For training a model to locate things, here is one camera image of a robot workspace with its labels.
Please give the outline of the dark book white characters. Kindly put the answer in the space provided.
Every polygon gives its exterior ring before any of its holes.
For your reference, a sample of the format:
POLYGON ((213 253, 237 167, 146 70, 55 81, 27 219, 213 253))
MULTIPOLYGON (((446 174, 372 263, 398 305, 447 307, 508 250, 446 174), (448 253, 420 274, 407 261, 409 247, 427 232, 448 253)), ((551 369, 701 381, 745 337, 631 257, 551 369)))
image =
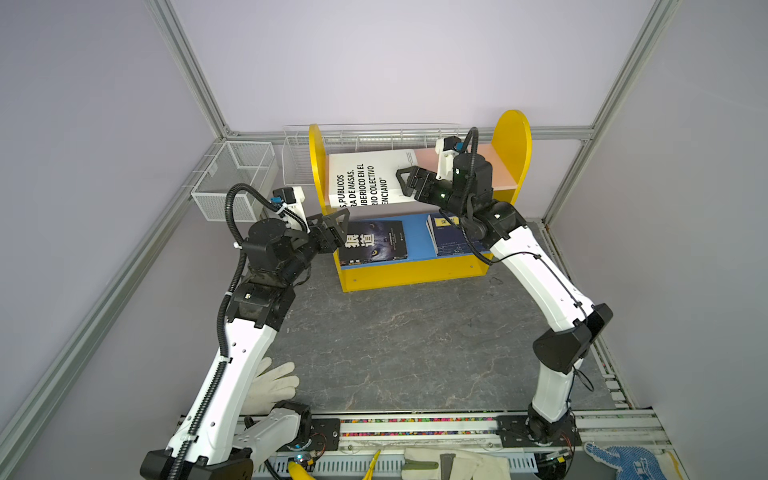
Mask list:
POLYGON ((408 257, 402 221, 350 221, 346 243, 339 250, 341 266, 404 260, 408 257))

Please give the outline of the white book black lettering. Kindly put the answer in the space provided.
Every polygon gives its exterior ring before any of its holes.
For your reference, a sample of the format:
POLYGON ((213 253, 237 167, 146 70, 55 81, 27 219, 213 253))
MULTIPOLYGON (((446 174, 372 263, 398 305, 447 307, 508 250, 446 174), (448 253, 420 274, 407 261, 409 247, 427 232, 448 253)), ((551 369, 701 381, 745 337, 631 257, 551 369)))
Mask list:
POLYGON ((328 157, 328 201, 334 208, 412 202, 396 173, 418 165, 412 149, 332 154, 328 157))

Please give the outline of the blue book dotted circle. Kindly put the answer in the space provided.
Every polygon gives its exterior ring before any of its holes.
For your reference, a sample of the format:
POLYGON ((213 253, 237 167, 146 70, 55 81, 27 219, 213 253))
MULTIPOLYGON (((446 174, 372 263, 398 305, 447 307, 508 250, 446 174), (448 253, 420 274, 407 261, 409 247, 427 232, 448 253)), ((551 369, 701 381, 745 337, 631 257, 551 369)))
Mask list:
POLYGON ((458 226, 458 218, 452 216, 450 221, 439 214, 429 214, 426 220, 427 229, 438 257, 468 255, 473 250, 467 243, 458 226))

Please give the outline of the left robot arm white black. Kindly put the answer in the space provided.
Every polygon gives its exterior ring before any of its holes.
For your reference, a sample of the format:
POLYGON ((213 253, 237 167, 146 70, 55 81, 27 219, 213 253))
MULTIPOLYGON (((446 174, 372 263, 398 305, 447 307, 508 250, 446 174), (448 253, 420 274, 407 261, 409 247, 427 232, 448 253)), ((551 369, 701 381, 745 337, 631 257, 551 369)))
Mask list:
POLYGON ((279 400, 267 418, 235 429, 252 382, 296 298, 299 276, 319 254, 346 243, 350 212, 304 217, 298 194, 287 189, 271 198, 246 183, 233 185, 224 218, 238 263, 216 317, 217 354, 192 407, 168 445, 146 454, 144 479, 249 479, 256 465, 280 448, 303 446, 311 437, 307 405, 279 400))

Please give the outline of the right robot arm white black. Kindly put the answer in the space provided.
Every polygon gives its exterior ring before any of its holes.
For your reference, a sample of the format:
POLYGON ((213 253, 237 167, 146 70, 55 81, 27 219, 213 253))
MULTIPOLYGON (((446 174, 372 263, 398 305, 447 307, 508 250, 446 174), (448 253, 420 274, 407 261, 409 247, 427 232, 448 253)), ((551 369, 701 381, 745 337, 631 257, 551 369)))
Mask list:
POLYGON ((573 384, 613 312, 582 294, 518 210, 495 198, 493 166, 480 154, 477 128, 463 138, 450 137, 439 149, 438 164, 449 168, 449 175, 410 166, 397 170, 397 181, 405 196, 438 207, 481 262, 505 266, 543 312, 548 328, 533 343, 539 374, 524 428, 533 443, 550 445, 575 429, 573 384))

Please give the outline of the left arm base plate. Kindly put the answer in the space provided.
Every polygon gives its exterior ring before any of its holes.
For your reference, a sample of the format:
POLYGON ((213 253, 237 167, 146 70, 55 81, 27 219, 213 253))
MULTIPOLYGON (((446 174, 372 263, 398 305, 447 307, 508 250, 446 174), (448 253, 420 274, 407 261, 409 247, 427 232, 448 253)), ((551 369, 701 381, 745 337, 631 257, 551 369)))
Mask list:
POLYGON ((339 418, 313 418, 309 435, 304 440, 285 445, 283 451, 337 451, 341 440, 341 420, 339 418))

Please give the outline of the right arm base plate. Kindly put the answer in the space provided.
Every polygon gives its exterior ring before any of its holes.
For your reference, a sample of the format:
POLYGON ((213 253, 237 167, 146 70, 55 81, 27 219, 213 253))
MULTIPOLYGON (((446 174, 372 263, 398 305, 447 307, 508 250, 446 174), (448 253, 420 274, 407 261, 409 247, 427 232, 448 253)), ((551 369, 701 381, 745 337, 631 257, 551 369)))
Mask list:
POLYGON ((572 412, 555 423, 528 415, 500 415, 496 421, 497 435, 504 448, 582 445, 576 417, 572 412))

